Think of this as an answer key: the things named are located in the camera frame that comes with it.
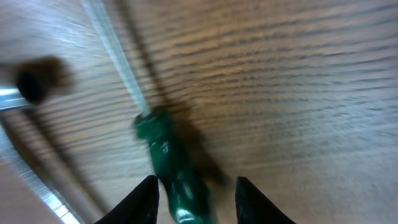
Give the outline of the silver L-shaped socket wrench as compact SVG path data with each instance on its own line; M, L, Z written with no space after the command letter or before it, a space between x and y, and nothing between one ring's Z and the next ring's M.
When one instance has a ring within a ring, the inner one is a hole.
M103 209L39 115L51 96L63 93L68 74L53 56L1 65L1 158L59 221L95 223Z

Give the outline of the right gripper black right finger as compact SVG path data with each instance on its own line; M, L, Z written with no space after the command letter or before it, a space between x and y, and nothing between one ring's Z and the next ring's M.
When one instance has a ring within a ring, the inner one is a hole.
M235 202L238 224L295 224L246 177L237 178Z

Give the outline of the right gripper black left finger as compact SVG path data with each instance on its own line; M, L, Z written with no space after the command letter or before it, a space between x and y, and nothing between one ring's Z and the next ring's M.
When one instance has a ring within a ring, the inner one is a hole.
M95 224L156 224L159 197L158 178L148 175Z

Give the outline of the green handled screwdriver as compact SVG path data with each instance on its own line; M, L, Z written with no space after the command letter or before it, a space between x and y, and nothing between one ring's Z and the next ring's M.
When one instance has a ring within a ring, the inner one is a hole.
M136 136L147 143L155 175L164 186L169 212L176 223L214 223L210 193L174 131L171 115L151 108L127 59L102 1L82 2L113 65L140 113L133 126Z

